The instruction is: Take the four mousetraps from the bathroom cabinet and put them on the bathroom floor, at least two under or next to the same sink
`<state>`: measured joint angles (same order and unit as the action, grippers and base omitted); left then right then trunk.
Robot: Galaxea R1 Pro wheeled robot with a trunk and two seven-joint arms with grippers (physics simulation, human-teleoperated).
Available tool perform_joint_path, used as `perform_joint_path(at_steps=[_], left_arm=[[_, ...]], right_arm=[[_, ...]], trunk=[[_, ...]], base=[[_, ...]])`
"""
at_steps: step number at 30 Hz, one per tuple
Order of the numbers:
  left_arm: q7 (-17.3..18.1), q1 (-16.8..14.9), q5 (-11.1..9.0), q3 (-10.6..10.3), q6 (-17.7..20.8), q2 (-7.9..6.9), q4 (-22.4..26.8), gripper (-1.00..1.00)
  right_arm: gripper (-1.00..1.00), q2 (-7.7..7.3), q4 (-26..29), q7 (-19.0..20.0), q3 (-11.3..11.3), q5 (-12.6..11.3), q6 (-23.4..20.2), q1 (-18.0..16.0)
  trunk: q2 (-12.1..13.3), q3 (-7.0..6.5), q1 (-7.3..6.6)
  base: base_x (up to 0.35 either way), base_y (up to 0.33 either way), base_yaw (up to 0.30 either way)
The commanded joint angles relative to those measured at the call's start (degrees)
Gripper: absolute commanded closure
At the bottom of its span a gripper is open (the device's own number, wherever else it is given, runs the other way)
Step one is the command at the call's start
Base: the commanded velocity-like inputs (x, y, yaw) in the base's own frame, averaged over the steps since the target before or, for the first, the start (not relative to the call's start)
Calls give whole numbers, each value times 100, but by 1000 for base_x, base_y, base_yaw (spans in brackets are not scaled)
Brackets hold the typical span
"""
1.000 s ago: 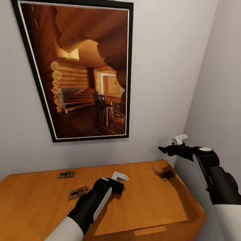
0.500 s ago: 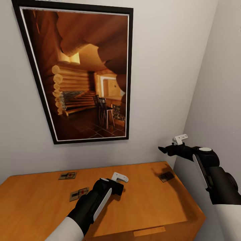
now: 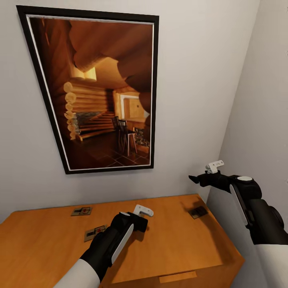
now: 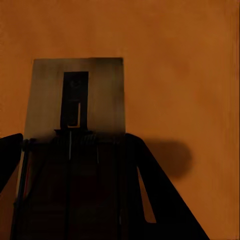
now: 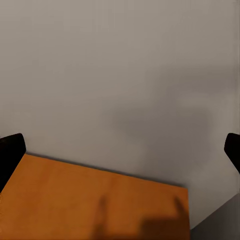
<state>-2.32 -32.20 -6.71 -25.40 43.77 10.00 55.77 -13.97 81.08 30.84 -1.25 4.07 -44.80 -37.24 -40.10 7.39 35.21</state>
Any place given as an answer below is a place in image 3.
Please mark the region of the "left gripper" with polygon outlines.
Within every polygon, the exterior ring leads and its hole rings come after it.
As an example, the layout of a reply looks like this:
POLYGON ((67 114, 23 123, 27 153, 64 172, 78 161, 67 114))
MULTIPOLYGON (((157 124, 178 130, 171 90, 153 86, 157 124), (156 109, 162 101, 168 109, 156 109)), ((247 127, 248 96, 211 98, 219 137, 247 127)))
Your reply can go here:
POLYGON ((133 215, 136 219, 136 228, 135 229, 144 233, 146 231, 148 219, 146 219, 144 217, 139 217, 138 215, 135 215, 131 212, 128 212, 128 213, 133 215))

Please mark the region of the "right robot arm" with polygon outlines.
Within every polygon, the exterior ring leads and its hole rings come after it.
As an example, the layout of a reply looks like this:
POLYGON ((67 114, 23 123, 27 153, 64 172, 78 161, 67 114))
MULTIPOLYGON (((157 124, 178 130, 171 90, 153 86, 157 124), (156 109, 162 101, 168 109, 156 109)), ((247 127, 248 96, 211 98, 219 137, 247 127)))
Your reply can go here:
POLYGON ((232 194, 254 243, 268 288, 288 288, 288 233, 280 213, 262 198, 257 182, 248 176, 225 176, 222 160, 206 165, 206 173, 189 178, 201 187, 211 185, 232 194))

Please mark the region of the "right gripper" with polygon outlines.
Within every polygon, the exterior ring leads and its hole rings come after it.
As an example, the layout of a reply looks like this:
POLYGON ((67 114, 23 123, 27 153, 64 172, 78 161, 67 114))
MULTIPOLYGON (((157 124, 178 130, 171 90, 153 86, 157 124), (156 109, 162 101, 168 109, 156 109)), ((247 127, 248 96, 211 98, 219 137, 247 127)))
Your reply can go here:
POLYGON ((218 186, 218 180, 219 180, 219 178, 221 176, 222 176, 222 174, 220 173, 220 170, 218 170, 218 172, 215 173, 215 174, 204 173, 204 174, 201 174, 201 175, 199 175, 197 177, 189 175, 189 178, 193 182, 195 182, 196 184, 200 183, 201 187, 205 187, 205 186, 211 185, 213 187, 216 187, 216 188, 220 189, 220 187, 218 186))

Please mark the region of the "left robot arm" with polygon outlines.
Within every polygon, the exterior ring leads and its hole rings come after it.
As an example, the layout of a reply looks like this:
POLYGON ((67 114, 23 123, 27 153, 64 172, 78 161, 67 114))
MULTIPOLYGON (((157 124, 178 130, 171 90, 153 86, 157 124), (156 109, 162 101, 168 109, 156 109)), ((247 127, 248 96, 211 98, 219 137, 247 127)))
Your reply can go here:
POLYGON ((90 248, 53 288, 99 288, 108 267, 113 265, 132 232, 146 231, 148 219, 140 217, 141 213, 154 215, 151 209, 139 204, 133 213, 117 214, 111 226, 92 239, 90 248))

